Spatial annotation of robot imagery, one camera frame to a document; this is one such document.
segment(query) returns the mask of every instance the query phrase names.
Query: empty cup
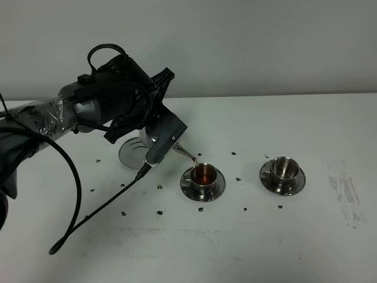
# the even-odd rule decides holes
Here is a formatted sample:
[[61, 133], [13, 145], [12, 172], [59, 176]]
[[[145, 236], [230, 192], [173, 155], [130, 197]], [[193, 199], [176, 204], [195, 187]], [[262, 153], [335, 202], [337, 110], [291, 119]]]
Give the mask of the empty cup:
[[300, 166], [289, 157], [275, 158], [271, 163], [270, 173], [278, 185], [284, 186], [293, 183], [300, 172]]

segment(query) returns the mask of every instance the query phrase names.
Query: teapot spout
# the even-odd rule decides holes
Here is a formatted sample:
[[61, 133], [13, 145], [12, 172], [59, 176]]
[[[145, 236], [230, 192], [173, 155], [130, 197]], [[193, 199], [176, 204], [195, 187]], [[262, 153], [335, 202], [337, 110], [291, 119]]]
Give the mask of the teapot spout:
[[189, 153], [186, 149], [184, 149], [179, 143], [177, 143], [177, 144], [173, 147], [173, 150], [175, 150], [176, 152], [181, 153], [181, 154], [187, 156], [187, 157], [190, 158], [193, 162], [196, 161], [196, 158], [195, 158], [191, 153]]

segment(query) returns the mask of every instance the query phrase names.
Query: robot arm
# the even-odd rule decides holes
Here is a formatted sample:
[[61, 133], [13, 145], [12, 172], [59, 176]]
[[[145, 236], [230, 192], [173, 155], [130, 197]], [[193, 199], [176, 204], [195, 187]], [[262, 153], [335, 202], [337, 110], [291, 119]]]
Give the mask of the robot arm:
[[[96, 70], [90, 58], [102, 48], [115, 49], [120, 55]], [[178, 140], [187, 126], [162, 104], [174, 78], [168, 68], [150, 78], [122, 48], [113, 44], [95, 47], [88, 62], [90, 75], [81, 75], [76, 83], [63, 87], [58, 98], [10, 110], [0, 120], [0, 130], [27, 128], [55, 141], [72, 130], [87, 133], [99, 129], [115, 143], [121, 136], [145, 128], [156, 138], [145, 159], [149, 168], [160, 163], [172, 148], [179, 148]], [[111, 126], [104, 127], [110, 120]], [[6, 196], [17, 196], [16, 170], [10, 172], [10, 165], [19, 164], [46, 146], [32, 135], [0, 131], [0, 229], [8, 211]]]

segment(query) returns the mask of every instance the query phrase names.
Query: white wall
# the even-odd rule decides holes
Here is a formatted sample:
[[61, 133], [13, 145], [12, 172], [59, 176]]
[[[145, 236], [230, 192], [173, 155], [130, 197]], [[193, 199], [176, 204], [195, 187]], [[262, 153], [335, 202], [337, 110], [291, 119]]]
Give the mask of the white wall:
[[0, 90], [56, 96], [109, 42], [168, 96], [375, 90], [376, 30], [375, 0], [2, 0]]

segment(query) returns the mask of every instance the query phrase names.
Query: brown liquid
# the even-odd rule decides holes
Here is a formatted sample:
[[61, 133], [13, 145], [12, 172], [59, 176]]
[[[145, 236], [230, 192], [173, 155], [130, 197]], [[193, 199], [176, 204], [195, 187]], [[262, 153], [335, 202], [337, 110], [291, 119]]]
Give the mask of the brown liquid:
[[207, 174], [204, 174], [204, 175], [195, 177], [193, 179], [193, 181], [194, 181], [194, 183], [196, 183], [198, 185], [209, 185], [209, 184], [213, 183], [213, 178], [211, 178]]

